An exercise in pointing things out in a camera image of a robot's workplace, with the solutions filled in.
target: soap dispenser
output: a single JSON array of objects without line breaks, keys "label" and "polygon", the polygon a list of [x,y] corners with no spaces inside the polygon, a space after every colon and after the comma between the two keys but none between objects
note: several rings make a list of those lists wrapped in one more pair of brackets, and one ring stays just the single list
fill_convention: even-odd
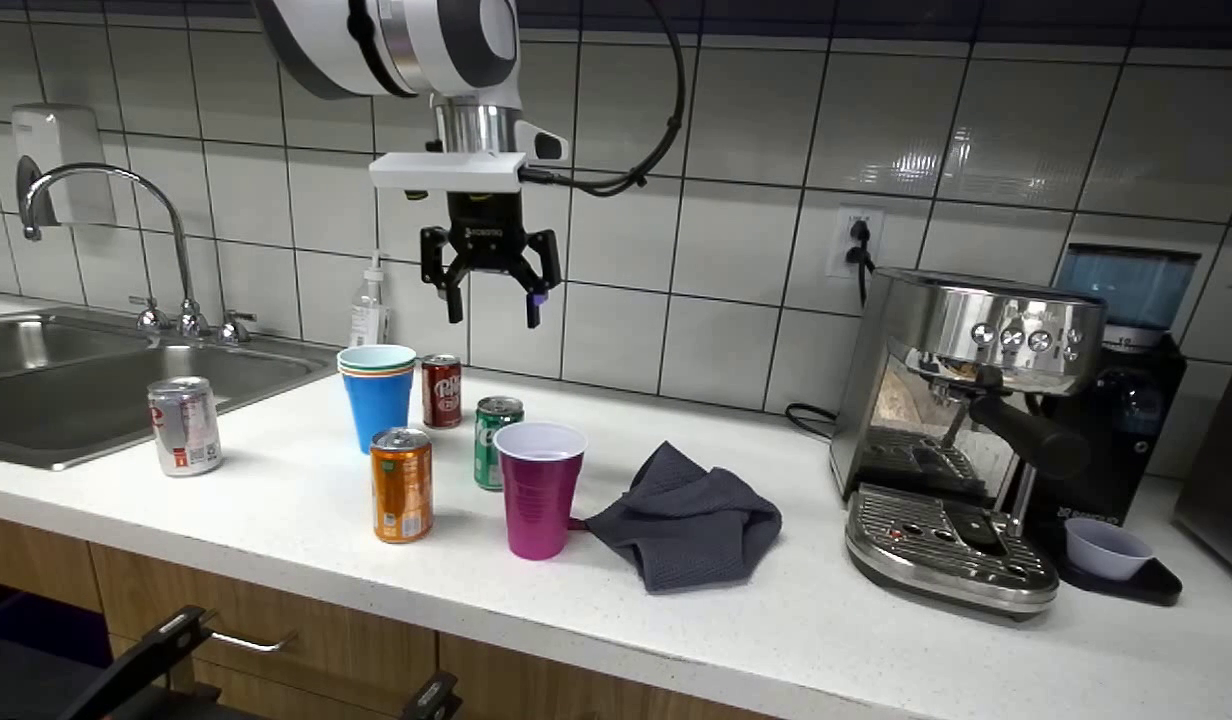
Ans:
[{"label": "soap dispenser", "polygon": [[352,297],[352,338],[348,343],[380,343],[384,340],[384,272],[380,252],[366,269],[360,293]]}]

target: wall socket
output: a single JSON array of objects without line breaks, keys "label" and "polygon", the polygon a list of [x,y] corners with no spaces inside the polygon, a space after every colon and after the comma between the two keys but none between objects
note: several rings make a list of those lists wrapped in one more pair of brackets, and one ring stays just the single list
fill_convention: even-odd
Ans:
[{"label": "wall socket", "polygon": [[832,239],[827,239],[827,258],[823,258],[823,276],[858,276],[858,265],[847,265],[847,252],[858,247],[853,239],[853,223],[865,219],[869,223],[869,252],[871,261],[881,261],[881,239],[886,239],[886,211],[881,207],[835,207],[832,211]]}]

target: gray cloth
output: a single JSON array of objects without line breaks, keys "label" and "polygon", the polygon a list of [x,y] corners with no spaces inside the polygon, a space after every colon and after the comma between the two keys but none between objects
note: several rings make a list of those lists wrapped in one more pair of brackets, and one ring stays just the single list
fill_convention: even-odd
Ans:
[{"label": "gray cloth", "polygon": [[650,594],[675,594],[749,582],[782,535],[782,510],[742,478],[705,473],[659,446],[632,488],[583,530],[624,556]]}]

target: sink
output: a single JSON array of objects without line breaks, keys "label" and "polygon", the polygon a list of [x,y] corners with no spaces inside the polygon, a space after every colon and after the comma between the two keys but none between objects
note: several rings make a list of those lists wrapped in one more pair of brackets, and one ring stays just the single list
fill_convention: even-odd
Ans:
[{"label": "sink", "polygon": [[286,343],[159,343],[140,332],[86,329],[86,316],[49,324],[38,347],[24,351],[24,324],[0,320],[0,462],[32,468],[70,468],[99,452],[149,441],[145,394],[170,376],[205,376],[218,394],[218,411],[288,394],[329,376],[333,351]]},{"label": "sink", "polygon": [[140,351],[149,340],[120,320],[78,316],[78,313],[24,313],[0,316],[0,376]]}]

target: silver can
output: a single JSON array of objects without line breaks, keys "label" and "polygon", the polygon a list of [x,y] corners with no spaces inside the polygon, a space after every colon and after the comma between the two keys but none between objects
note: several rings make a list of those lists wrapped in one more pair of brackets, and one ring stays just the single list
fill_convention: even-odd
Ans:
[{"label": "silver can", "polygon": [[205,376],[151,384],[149,421],[165,478],[205,478],[219,468],[218,400]]}]

